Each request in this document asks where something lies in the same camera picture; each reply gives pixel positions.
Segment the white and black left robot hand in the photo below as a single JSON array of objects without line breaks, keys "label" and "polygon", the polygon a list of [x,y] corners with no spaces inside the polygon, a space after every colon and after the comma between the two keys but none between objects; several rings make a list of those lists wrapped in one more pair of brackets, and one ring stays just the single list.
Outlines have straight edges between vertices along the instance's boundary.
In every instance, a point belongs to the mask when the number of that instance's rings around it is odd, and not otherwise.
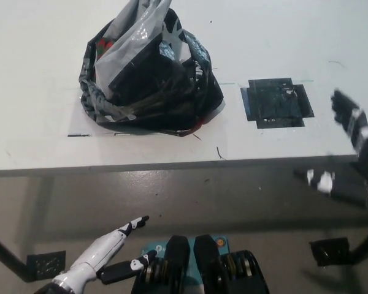
[{"label": "white and black left robot hand", "polygon": [[71,265],[68,271],[53,278],[53,283],[72,292],[82,293],[87,283],[99,279],[113,284],[140,274],[154,261],[157,251],[151,250],[138,258],[108,265],[125,244],[131,232],[145,226],[148,216],[138,217],[124,226],[96,239]]}]

